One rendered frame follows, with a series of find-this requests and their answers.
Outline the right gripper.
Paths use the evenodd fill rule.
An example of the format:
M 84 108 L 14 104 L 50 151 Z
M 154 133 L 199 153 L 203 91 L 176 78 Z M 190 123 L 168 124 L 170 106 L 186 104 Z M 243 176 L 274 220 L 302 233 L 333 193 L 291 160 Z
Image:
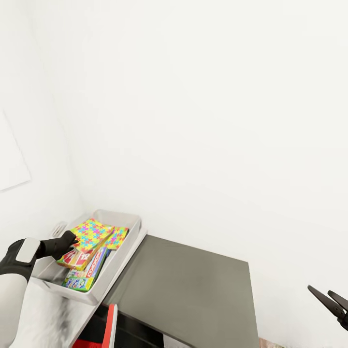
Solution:
M 312 286 L 307 286 L 308 290 L 334 315 L 341 326 L 348 331 L 348 300 L 337 295 L 333 291 L 328 291 L 331 300 Z

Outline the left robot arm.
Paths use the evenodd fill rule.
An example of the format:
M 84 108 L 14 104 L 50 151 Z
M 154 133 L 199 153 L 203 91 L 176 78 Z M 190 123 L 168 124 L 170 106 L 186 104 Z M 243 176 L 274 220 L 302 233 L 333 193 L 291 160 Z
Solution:
M 29 237 L 15 242 L 0 261 L 0 348 L 9 348 L 15 341 L 26 288 L 36 261 L 47 256 L 59 261 L 79 242 L 70 230 L 59 237 L 67 224 L 66 221 L 57 223 L 46 240 Z

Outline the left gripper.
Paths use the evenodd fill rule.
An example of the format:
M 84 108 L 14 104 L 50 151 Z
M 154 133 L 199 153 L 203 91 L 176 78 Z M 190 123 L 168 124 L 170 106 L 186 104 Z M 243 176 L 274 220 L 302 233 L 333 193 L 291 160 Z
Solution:
M 74 247 L 72 247 L 72 245 L 79 242 L 75 239 L 76 234 L 73 234 L 73 232 L 71 232 L 70 230 L 67 230 L 61 238 L 54 238 L 53 241 L 55 242 L 55 250 L 51 254 L 51 256 L 56 261 L 59 261 L 64 254 L 67 254 L 70 251 L 74 250 Z

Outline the toy box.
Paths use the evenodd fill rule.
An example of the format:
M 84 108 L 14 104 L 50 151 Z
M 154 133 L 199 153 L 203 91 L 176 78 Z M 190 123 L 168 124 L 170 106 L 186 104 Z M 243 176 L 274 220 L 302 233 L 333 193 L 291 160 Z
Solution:
M 134 214 L 98 209 L 88 217 L 88 219 L 91 218 L 105 225 L 129 228 L 120 247 L 117 250 L 112 249 L 109 256 L 105 257 L 91 290 L 79 292 L 63 287 L 62 283 L 68 275 L 70 268 L 58 265 L 52 256 L 43 257 L 36 261 L 30 276 L 30 282 L 32 281 L 34 284 L 39 285 L 47 292 L 91 306 L 95 306 L 99 302 L 138 237 L 141 217 Z

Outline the jigsaw puzzle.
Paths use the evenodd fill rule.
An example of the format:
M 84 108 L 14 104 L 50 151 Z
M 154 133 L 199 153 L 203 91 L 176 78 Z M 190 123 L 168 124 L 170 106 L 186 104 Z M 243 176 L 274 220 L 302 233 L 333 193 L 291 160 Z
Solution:
M 115 228 L 101 247 L 117 250 L 125 239 L 129 228 Z
M 76 234 L 76 239 L 79 242 L 73 244 L 72 247 L 79 250 L 82 254 L 87 252 L 90 248 L 94 247 L 102 239 L 104 239 L 111 232 L 105 224 L 99 223 L 95 219 L 88 219 L 77 225 L 71 230 L 73 234 Z

